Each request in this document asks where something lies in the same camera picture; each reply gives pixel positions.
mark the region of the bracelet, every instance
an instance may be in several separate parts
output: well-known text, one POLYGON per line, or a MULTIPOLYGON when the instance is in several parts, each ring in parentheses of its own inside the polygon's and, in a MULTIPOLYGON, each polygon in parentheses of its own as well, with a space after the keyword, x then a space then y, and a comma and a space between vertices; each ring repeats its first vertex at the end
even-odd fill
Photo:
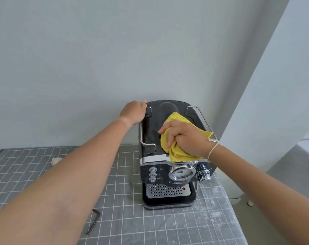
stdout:
POLYGON ((213 152, 213 150, 217 147, 218 144, 220 144, 219 141, 218 141, 217 139, 208 139, 208 141, 212 141, 212 142, 214 142, 214 143, 216 143, 216 144, 215 144, 215 146, 210 150, 209 155, 208 155, 208 158, 207 158, 207 161, 209 161, 209 157, 210 157, 211 153, 213 152))

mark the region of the yellow cloth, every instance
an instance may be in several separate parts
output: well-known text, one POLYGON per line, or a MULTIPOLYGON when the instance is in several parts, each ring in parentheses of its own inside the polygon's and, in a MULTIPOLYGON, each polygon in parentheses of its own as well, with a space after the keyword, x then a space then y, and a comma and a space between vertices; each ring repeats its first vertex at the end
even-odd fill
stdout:
MULTIPOLYGON (((166 122, 172 121, 172 120, 180 120, 182 122, 187 122, 192 124, 187 118, 183 117, 182 115, 180 115, 178 112, 173 112, 168 119, 166 119, 166 122)), ((167 146, 167 132, 169 131, 170 128, 168 128, 162 135, 160 138, 160 144, 161 147, 163 148, 163 150, 166 153, 169 153, 170 159, 172 162, 185 162, 185 161, 197 161, 202 159, 202 157, 196 157, 196 156, 192 156, 188 153, 186 153, 185 151, 183 151, 181 149, 181 147, 179 147, 179 145, 176 143, 176 141, 174 140, 173 144, 171 145, 171 147, 169 149, 166 149, 167 146)), ((211 135, 213 134, 212 132, 207 132, 204 130, 201 130, 200 128, 198 128, 208 139, 211 137, 211 135)))

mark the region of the drip tray grate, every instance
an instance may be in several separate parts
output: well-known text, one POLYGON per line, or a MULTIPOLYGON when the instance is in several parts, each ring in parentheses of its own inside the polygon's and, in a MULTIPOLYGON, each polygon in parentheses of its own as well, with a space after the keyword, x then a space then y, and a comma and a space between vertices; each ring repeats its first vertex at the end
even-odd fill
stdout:
POLYGON ((170 187, 163 184, 146 184, 147 197, 150 199, 181 197, 191 195, 189 185, 170 187))

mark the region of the espresso machine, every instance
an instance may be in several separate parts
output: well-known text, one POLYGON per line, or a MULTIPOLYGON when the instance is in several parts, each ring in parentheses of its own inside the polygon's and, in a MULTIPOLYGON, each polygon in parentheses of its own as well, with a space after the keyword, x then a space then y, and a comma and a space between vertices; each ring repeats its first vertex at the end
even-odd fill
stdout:
POLYGON ((178 112, 202 130, 211 131, 200 109, 181 101, 152 101, 139 123, 139 158, 142 199, 146 209, 191 206, 196 200, 198 182, 211 180, 216 166, 206 159, 171 162, 160 145, 158 130, 178 112))

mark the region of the grid tablecloth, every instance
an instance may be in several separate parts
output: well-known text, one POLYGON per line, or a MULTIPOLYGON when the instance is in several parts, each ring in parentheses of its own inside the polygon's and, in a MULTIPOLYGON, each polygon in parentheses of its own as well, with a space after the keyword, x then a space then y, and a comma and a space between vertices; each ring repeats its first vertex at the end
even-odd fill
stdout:
MULTIPOLYGON (((42 176, 52 157, 65 157, 76 147, 19 148, 0 152, 0 208, 42 176)), ((95 204, 101 216, 90 216, 78 244, 244 245, 246 239, 227 195, 213 175, 199 185, 192 207, 149 211, 141 197, 137 145, 121 145, 107 184, 95 204)))

